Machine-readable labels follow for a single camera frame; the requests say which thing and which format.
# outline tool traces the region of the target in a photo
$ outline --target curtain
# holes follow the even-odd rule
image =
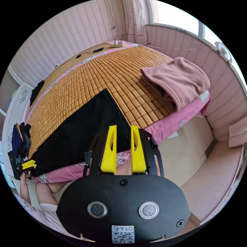
[[[124,35],[124,39],[128,42],[146,45],[147,33],[140,0],[123,0],[123,7],[127,34],[133,36]]]

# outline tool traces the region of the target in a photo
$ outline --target yellow plastic bracket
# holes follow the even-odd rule
[[[109,127],[105,150],[101,162],[101,171],[117,174],[117,126]]]
[[[30,168],[30,167],[34,167],[34,169],[36,168],[36,161],[35,160],[30,160],[30,161],[28,161],[28,162],[25,162],[25,163],[23,163],[22,164],[22,168],[23,168],[23,170],[25,170],[25,169],[28,169],[28,168]]]
[[[131,175],[133,173],[144,173],[146,171],[146,162],[142,149],[142,142],[138,126],[131,126]]]

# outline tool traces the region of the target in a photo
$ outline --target screw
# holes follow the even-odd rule
[[[126,186],[128,184],[128,181],[126,179],[121,179],[120,182],[119,182],[119,184],[121,186]]]
[[[182,219],[177,223],[177,227],[181,227],[183,224],[184,224],[184,220]]]

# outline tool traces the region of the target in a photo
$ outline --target sticker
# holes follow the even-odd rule
[[[134,244],[134,226],[111,226],[113,244]]]

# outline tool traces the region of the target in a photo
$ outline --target bamboo sleeping mat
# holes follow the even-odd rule
[[[130,125],[145,128],[170,112],[142,80],[140,69],[172,59],[145,47],[132,47],[93,58],[60,79],[40,100],[28,120],[29,157],[72,113],[107,88]]]

